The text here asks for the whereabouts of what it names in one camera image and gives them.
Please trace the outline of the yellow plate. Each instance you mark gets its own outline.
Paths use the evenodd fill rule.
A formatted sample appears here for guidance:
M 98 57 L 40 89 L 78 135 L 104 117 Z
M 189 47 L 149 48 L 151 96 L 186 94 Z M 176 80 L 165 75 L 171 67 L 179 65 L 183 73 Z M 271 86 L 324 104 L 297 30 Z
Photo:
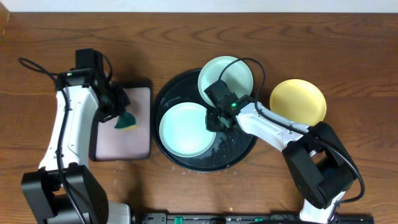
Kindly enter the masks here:
M 271 111 L 296 123 L 314 126 L 326 116 L 326 99 L 312 83 L 290 79 L 278 84 L 270 96 Z

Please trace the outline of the green yellow sponge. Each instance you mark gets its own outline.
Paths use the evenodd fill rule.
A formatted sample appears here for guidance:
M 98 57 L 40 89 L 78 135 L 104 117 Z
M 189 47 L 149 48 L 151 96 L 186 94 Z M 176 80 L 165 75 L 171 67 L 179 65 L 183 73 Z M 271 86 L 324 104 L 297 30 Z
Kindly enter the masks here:
M 136 128 L 135 116 L 127 111 L 124 112 L 123 114 L 118 116 L 118 120 L 114 128 L 118 130 L 135 129 Z

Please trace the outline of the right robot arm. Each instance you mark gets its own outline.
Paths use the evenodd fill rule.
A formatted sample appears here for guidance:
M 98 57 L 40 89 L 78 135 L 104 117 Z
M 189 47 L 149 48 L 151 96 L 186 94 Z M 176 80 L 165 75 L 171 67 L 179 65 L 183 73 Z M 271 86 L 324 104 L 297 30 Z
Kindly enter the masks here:
M 339 205 L 359 200 L 359 197 L 343 198 L 355 180 L 363 179 L 329 124 L 295 123 L 247 95 L 207 102 L 211 105 L 206 122 L 209 130 L 235 128 L 264 140 L 283 154 L 305 199 L 299 215 L 302 221 L 331 223 Z

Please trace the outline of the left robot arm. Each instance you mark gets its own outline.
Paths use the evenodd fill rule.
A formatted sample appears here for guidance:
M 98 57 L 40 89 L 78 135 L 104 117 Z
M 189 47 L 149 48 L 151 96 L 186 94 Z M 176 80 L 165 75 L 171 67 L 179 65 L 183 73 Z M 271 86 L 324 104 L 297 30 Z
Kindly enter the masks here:
M 131 223 L 130 206 L 108 200 L 89 170 L 93 123 L 119 114 L 109 75 L 92 68 L 60 73 L 57 113 L 44 158 L 21 187 L 37 223 Z

